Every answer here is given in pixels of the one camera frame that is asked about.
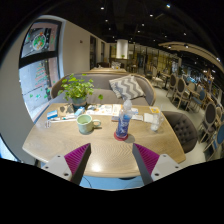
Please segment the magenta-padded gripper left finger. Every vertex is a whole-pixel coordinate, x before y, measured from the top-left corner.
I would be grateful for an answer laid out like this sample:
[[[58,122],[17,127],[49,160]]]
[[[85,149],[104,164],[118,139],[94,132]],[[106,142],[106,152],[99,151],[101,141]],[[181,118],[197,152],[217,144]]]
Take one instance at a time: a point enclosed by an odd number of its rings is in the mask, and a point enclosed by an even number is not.
[[[66,155],[54,156],[42,169],[79,185],[90,154],[91,144],[87,143]]]

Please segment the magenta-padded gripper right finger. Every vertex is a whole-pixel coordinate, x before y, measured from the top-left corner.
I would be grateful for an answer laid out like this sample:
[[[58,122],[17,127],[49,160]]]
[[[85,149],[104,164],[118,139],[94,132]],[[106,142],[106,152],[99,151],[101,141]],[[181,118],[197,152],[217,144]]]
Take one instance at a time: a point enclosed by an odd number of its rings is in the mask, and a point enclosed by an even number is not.
[[[158,155],[136,143],[133,144],[132,153],[145,185],[181,170],[181,166],[168,154]]]

